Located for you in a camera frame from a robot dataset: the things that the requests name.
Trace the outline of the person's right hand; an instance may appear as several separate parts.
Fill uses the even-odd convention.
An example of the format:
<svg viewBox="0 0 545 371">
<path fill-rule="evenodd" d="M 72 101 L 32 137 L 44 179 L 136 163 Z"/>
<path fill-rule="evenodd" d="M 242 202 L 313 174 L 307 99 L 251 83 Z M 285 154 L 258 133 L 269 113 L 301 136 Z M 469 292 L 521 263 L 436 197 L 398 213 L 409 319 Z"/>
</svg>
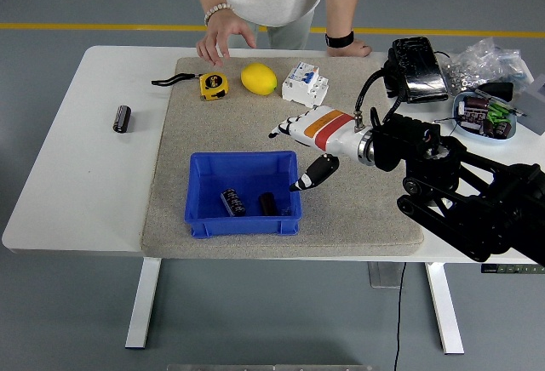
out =
<svg viewBox="0 0 545 371">
<path fill-rule="evenodd" d="M 256 47 L 255 35 L 244 20 L 235 14 L 214 14 L 204 37 L 197 42 L 198 56 L 212 66 L 222 66 L 223 61 L 230 58 L 228 41 L 233 36 L 241 37 L 249 48 Z"/>
</svg>

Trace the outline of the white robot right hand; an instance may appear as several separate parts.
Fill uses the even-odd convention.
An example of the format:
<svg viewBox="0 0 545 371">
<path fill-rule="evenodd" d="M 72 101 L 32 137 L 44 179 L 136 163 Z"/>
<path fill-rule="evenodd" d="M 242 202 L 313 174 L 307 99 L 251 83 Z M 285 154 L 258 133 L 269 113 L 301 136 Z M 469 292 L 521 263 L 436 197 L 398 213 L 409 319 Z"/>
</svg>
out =
<svg viewBox="0 0 545 371">
<path fill-rule="evenodd" d="M 365 134 L 370 130 L 355 130 L 354 117 L 328 106 L 317 106 L 297 117 L 277 125 L 269 138 L 288 135 L 295 142 L 321 152 L 301 177 L 290 185 L 291 191 L 305 191 L 319 186 L 340 166 L 339 157 L 364 161 Z"/>
</svg>

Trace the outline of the person's left hand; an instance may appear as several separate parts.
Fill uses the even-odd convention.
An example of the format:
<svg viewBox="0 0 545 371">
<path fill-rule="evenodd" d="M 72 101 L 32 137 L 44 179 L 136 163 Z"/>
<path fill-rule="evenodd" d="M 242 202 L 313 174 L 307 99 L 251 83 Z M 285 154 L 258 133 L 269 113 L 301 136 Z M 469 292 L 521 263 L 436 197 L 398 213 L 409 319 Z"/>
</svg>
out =
<svg viewBox="0 0 545 371">
<path fill-rule="evenodd" d="M 343 48 L 326 49 L 327 55 L 330 57 L 366 57 L 372 52 L 372 48 L 363 40 L 355 39 L 351 44 Z"/>
</svg>

